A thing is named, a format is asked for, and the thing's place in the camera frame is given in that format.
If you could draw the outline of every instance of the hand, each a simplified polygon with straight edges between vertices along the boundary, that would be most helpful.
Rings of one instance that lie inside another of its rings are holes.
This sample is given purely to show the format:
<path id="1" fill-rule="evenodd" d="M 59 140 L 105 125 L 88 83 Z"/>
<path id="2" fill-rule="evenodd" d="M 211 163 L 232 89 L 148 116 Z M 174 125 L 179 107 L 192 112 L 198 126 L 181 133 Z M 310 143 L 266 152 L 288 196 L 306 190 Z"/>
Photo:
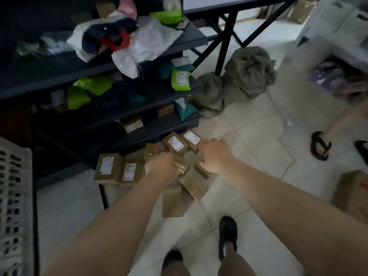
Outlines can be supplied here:
<path id="1" fill-rule="evenodd" d="M 146 162 L 146 174 L 154 174 L 167 183 L 177 172 L 172 153 L 162 152 Z"/>
<path id="2" fill-rule="evenodd" d="M 200 142 L 199 149 L 204 154 L 204 161 L 200 161 L 200 165 L 211 173 L 223 173 L 234 159 L 228 143 L 223 138 L 204 139 Z"/>

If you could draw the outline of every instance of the crumpled gray fabric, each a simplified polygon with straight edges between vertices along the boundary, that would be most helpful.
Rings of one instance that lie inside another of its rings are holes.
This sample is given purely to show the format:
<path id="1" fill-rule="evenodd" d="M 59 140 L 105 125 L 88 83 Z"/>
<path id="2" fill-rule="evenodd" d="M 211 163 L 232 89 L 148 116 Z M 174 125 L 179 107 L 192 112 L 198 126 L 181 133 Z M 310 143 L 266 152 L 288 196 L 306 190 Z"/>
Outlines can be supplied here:
<path id="1" fill-rule="evenodd" d="M 210 72 L 198 77 L 203 85 L 203 92 L 193 100 L 198 114 L 213 117 L 233 102 L 255 99 L 266 92 L 276 80 L 274 64 L 261 47 L 237 49 L 225 65 L 223 76 Z"/>

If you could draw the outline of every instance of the forearm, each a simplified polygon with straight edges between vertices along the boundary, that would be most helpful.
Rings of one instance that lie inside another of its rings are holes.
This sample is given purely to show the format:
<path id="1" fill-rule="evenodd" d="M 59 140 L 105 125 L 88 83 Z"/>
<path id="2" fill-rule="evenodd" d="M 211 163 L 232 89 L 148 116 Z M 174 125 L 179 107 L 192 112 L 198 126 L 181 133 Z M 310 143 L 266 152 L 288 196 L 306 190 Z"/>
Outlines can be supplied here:
<path id="1" fill-rule="evenodd" d="M 127 275 L 152 209 L 169 178 L 147 174 L 82 230 L 44 275 Z"/>
<path id="2" fill-rule="evenodd" d="M 363 273 L 368 227 L 324 200 L 239 160 L 228 163 L 223 175 L 308 272 Z"/>

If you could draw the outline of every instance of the black flip-flop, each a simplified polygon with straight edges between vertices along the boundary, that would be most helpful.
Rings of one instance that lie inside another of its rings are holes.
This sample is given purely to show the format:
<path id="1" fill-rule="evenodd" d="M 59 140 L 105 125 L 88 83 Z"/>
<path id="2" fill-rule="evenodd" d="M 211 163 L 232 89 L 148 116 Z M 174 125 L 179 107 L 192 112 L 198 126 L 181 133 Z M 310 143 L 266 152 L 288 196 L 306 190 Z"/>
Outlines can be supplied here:
<path id="1" fill-rule="evenodd" d="M 365 163 L 368 165 L 368 149 L 364 147 L 367 142 L 364 140 L 354 141 L 354 146 L 358 150 L 359 154 L 362 156 Z"/>
<path id="2" fill-rule="evenodd" d="M 233 218 L 229 216 L 223 216 L 220 220 L 220 226 L 218 227 L 220 232 L 220 241 L 218 243 L 218 257 L 221 260 L 224 258 L 224 245 L 226 242 L 232 242 L 234 251 L 236 252 L 236 241 L 238 239 L 238 227 Z"/>
<path id="3" fill-rule="evenodd" d="M 183 256 L 182 256 L 181 252 L 179 250 L 171 250 L 170 252 L 168 252 L 166 254 L 166 257 L 163 260 L 161 272 L 166 267 L 168 267 L 168 265 L 170 263 L 172 263 L 173 261 L 176 261 L 176 260 L 181 261 L 181 262 L 183 261 Z"/>
<path id="4" fill-rule="evenodd" d="M 327 161 L 328 159 L 328 155 L 325 156 L 324 154 L 326 154 L 332 147 L 332 143 L 330 142 L 328 145 L 326 145 L 323 141 L 323 139 L 321 139 L 320 134 L 322 134 L 322 132 L 314 132 L 312 134 L 312 140 L 310 142 L 310 152 L 312 153 L 312 155 L 320 160 L 320 161 Z M 324 149 L 323 155 L 321 155 L 320 153 L 318 153 L 317 151 L 317 144 L 320 144 L 322 146 L 322 148 Z"/>

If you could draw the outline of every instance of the pink bag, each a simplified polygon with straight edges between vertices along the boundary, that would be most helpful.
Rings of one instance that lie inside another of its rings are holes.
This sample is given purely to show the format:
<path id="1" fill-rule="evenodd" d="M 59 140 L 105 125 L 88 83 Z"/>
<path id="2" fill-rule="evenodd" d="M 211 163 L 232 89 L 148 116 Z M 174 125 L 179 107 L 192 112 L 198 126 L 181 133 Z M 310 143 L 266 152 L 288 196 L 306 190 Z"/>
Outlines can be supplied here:
<path id="1" fill-rule="evenodd" d="M 117 10 L 134 20 L 137 19 L 137 8 L 133 0 L 120 0 Z"/>

